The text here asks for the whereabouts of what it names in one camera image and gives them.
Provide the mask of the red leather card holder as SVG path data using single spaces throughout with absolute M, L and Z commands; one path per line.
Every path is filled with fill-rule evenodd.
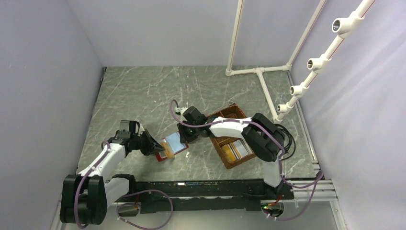
M 184 143 L 181 143 L 181 142 L 180 142 L 180 134 L 179 134 L 179 131 L 177 131 L 177 132 L 175 132 L 175 133 L 172 133 L 172 134 L 170 134 L 170 135 L 166 136 L 165 138 L 162 138 L 162 139 L 160 139 L 160 140 L 158 141 L 159 144 L 160 144 L 161 142 L 167 142 L 167 143 L 170 145 L 170 147 L 171 147 L 171 149 L 172 149 L 172 151 L 173 151 L 173 153 L 174 153 L 174 158 L 175 158 L 175 155 L 176 155 L 176 154 L 178 154 L 178 153 L 180 153 L 180 152 L 186 150 L 186 149 L 189 147 L 188 144 L 184 144 Z M 161 161 L 164 161 L 164 160 L 169 159 L 169 158 L 161 159 L 161 158 L 159 157 L 159 153 L 160 153 L 160 152 L 157 152 L 157 153 L 155 154 L 156 159 L 157 159 L 158 162 L 161 162 Z

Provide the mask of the orange credit card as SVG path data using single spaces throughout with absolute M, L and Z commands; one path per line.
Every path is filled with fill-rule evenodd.
M 164 150 L 159 153 L 161 159 L 174 158 L 174 153 L 167 142 L 161 142 L 160 145 L 164 148 Z

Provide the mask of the white card stack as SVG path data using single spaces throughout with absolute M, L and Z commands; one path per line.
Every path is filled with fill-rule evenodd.
M 238 139 L 221 147 L 228 162 L 235 162 L 253 154 L 253 150 L 244 139 Z

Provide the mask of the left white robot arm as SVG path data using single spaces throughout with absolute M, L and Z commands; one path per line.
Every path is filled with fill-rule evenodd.
M 59 219 L 83 229 L 101 224 L 108 207 L 123 198 L 132 201 L 138 188 L 130 174 L 113 171 L 134 150 L 149 156 L 164 151 L 150 133 L 135 120 L 122 120 L 113 137 L 101 144 L 101 153 L 84 170 L 69 174 L 63 181 Z

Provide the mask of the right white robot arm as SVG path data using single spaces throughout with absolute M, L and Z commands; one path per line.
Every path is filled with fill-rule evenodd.
M 206 117 L 191 106 L 183 112 L 181 121 L 171 110 L 173 118 L 183 127 L 201 137 L 239 138 L 245 140 L 253 153 L 262 161 L 264 170 L 264 194 L 270 199 L 282 193 L 282 167 L 279 163 L 285 153 L 285 137 L 278 134 L 276 125 L 261 113 L 248 118 Z

